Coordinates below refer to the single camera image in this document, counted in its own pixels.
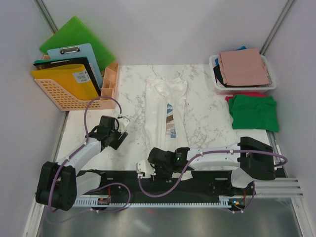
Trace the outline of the white printed t shirt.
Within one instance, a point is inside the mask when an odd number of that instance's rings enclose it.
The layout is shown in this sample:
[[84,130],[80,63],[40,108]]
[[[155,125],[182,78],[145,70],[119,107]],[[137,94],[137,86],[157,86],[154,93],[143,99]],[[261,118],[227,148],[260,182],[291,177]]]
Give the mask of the white printed t shirt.
[[189,146],[184,126],[187,87],[180,78],[147,78],[144,131],[148,154],[153,148],[174,152]]

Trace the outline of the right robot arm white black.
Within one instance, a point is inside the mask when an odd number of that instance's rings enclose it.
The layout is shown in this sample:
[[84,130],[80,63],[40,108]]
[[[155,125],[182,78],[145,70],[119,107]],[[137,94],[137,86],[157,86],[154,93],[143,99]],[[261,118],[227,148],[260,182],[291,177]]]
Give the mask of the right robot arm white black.
[[241,137],[230,146],[215,149],[177,148],[163,151],[153,148],[147,159],[158,179],[170,180],[193,178],[193,171],[229,171],[227,191],[238,194],[255,180],[271,181],[276,178],[275,162],[271,146],[251,137]]

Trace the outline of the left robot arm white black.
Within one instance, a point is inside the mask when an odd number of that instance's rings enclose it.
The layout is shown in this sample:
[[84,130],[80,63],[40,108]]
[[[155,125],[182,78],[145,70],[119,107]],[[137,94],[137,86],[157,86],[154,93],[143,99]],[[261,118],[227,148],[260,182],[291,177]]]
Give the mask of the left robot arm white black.
[[81,145],[64,158],[47,161],[41,168],[35,200],[51,208],[68,211],[81,195],[95,191],[104,194],[108,181],[95,171],[80,175],[82,168],[105,148],[117,150],[128,136],[127,117],[102,116],[99,125],[86,136]]

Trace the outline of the peach compartment organizer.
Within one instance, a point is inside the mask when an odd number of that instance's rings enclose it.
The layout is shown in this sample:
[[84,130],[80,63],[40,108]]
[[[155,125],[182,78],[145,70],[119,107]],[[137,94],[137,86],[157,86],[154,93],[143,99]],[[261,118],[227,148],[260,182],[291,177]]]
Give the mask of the peach compartment organizer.
[[[120,68],[117,62],[112,62],[104,70],[103,85],[101,90],[102,96],[109,96],[114,99],[118,98]],[[114,109],[116,107],[115,101],[107,98],[102,98],[99,101],[101,109]]]

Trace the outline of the orange mesh file holder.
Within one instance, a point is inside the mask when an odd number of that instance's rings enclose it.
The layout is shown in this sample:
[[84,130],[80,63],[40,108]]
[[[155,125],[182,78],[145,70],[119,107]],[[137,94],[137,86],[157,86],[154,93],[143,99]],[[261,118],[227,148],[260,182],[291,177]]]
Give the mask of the orange mesh file holder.
[[35,79],[35,82],[62,111],[84,110],[91,100],[80,100],[51,79]]

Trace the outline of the yellow folder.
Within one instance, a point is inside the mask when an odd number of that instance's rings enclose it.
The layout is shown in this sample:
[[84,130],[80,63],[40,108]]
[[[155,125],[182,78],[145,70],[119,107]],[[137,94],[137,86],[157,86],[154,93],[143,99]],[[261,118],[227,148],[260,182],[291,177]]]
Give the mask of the yellow folder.
[[51,79],[80,100],[92,100],[101,93],[83,64],[62,65],[31,71],[35,79]]

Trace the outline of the light blue clipboard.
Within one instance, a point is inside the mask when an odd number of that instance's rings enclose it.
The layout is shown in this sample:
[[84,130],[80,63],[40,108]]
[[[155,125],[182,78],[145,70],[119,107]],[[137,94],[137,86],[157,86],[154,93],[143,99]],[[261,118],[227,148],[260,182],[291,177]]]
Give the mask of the light blue clipboard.
[[91,44],[85,43],[62,48],[49,49],[47,51],[47,54],[49,55],[50,59],[70,59],[86,57],[88,59],[88,62],[92,64],[94,75],[99,87],[102,87],[103,78],[101,76]]

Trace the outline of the red t shirt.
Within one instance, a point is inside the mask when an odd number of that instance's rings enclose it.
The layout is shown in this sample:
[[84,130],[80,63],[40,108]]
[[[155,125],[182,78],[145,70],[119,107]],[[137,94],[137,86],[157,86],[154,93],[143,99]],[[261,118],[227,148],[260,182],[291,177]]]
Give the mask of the red t shirt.
[[226,102],[228,103],[230,99],[234,98],[237,95],[244,95],[244,96],[250,96],[250,97],[266,97],[265,94],[258,93],[258,92],[237,93],[237,94],[232,95],[232,96],[226,96],[225,97]]

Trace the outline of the black folder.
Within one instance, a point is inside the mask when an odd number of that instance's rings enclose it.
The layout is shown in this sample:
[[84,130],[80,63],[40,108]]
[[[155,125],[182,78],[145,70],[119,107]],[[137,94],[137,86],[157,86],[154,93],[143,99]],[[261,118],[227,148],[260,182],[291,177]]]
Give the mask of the black folder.
[[75,58],[69,58],[69,59],[50,59],[50,60],[36,60],[33,65],[38,69],[48,69],[48,68],[54,68],[58,66],[65,66],[70,64],[82,64],[85,66],[86,70],[88,72],[92,72],[95,79],[98,83],[101,82],[101,73],[97,74],[93,68],[92,63],[88,60],[87,57],[75,57]]

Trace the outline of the green t shirt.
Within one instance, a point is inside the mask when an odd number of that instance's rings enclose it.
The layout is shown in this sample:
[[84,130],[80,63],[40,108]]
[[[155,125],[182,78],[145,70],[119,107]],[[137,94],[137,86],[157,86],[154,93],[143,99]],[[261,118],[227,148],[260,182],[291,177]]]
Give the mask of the green t shirt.
[[279,132],[277,102],[272,96],[237,95],[228,102],[233,129],[258,129]]

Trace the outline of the black garment in basket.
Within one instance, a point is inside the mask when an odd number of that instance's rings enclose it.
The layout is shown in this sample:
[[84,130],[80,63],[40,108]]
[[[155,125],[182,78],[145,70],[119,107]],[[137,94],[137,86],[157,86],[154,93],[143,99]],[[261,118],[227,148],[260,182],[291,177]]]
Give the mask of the black garment in basket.
[[216,65],[214,68],[213,68],[213,71],[214,71],[214,75],[217,79],[217,81],[223,85],[224,87],[226,86],[224,84],[224,80],[223,80],[223,77],[222,77],[222,74],[221,74],[221,71],[220,71],[220,66],[219,65]]

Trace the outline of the green plastic board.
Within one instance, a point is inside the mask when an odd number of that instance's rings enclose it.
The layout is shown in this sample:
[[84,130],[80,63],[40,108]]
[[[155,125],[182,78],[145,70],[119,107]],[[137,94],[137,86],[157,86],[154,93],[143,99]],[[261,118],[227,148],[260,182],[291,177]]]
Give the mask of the green plastic board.
[[46,40],[39,50],[48,50],[89,43],[92,46],[99,70],[104,70],[115,61],[115,56],[106,45],[77,17],[73,16],[55,34]]

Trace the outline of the white laundry basket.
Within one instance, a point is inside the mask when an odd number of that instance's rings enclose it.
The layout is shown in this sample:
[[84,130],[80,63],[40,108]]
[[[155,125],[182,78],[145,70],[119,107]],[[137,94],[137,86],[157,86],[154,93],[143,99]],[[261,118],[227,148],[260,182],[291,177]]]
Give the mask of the white laundry basket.
[[258,87],[224,87],[221,83],[217,82],[215,77],[215,73],[213,68],[216,66],[215,60],[218,59],[219,55],[212,55],[209,57],[209,66],[211,69],[210,72],[210,82],[215,93],[218,95],[233,95],[237,93],[247,93],[247,92],[255,92],[255,93],[265,93],[269,90],[274,90],[277,87],[276,76],[271,67],[270,63],[267,61],[266,57],[261,55],[261,60],[263,64],[267,68],[267,74],[269,83],[267,85],[258,86]]

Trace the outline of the pink folded t shirt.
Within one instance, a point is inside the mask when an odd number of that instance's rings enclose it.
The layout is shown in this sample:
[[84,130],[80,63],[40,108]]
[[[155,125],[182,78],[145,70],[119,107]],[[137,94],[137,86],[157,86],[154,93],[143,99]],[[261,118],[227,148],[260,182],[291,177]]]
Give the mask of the pink folded t shirt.
[[224,85],[251,87],[269,83],[267,67],[257,48],[221,52],[218,62]]

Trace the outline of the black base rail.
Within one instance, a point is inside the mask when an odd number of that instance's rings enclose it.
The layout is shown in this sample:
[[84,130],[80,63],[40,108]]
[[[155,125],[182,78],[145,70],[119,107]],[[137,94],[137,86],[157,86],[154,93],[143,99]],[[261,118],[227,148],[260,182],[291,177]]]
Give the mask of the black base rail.
[[126,204],[127,201],[136,202],[216,202],[220,196],[251,196],[252,187],[244,189],[233,188],[228,180],[229,171],[193,171],[193,178],[181,181],[168,195],[151,198],[141,190],[152,195],[168,191],[175,183],[172,178],[169,182],[155,181],[152,178],[138,181],[134,171],[100,171],[101,186],[110,184],[109,188],[100,191],[87,192],[84,195],[105,196],[101,200],[111,200]]

